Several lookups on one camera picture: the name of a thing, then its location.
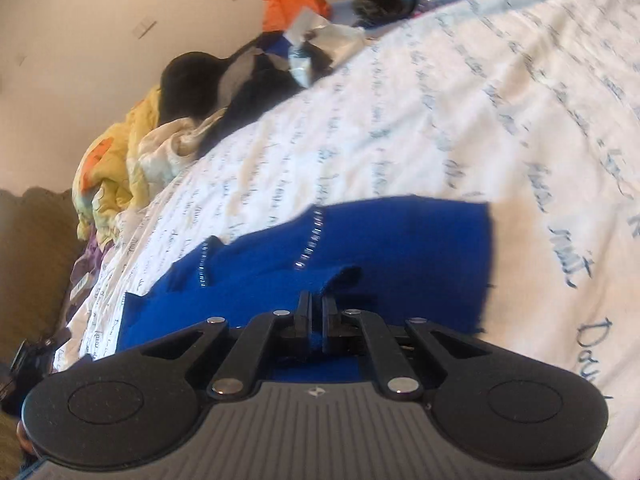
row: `white cloth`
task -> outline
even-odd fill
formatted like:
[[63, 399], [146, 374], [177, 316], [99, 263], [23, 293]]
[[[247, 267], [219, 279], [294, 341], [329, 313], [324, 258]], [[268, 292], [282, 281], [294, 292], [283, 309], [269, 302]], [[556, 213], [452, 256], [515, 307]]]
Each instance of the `white cloth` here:
[[111, 354], [124, 293], [209, 235], [313, 202], [488, 201], [486, 339], [593, 381], [610, 410], [596, 463], [638, 480], [639, 20], [638, 0], [465, 0], [405, 23], [127, 218], [59, 366]]
[[191, 165], [207, 130], [224, 113], [222, 108], [197, 126], [191, 118], [176, 119], [142, 138], [138, 145], [138, 164], [149, 186], [149, 200]]

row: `bed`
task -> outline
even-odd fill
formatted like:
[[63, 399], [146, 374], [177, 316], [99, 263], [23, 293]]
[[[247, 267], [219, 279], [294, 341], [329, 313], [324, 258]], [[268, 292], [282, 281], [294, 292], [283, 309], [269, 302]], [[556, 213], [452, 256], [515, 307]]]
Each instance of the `bed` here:
[[228, 243], [311, 203], [489, 202], [482, 337], [599, 387], [594, 460], [637, 480], [639, 20], [638, 0], [462, 0], [402, 23], [121, 213], [56, 367], [112, 354], [124, 293], [209, 235]]

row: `orange patch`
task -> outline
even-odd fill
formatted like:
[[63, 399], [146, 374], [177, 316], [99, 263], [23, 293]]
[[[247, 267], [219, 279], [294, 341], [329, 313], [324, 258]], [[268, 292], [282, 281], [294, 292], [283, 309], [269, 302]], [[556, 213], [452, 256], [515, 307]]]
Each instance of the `orange patch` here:
[[109, 148], [112, 144], [112, 137], [103, 139], [94, 149], [91, 150], [91, 153], [86, 156], [80, 174], [80, 193], [85, 193], [93, 187], [91, 181], [89, 180], [89, 173], [91, 173], [91, 170], [95, 168], [95, 165], [102, 160], [104, 154], [109, 151]]

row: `black device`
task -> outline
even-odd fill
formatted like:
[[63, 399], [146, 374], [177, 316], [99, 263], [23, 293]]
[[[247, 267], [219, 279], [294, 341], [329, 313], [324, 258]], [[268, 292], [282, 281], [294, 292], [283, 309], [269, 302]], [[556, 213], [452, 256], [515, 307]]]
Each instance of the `black device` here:
[[[363, 379], [270, 380], [319, 354], [359, 356]], [[53, 374], [22, 421], [33, 480], [607, 478], [590, 462], [606, 402], [584, 379], [306, 292]]]

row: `bedsheet with handwriting print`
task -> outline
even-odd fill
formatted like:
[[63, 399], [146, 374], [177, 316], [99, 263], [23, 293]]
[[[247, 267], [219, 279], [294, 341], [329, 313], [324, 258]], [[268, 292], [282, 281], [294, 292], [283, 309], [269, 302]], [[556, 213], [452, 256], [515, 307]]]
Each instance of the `bedsheet with handwriting print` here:
[[209, 235], [310, 203], [488, 201], [484, 337], [593, 381], [610, 409], [596, 462], [637, 480], [639, 42], [638, 0], [463, 0], [406, 22], [124, 213], [58, 367], [111, 354], [124, 292]]

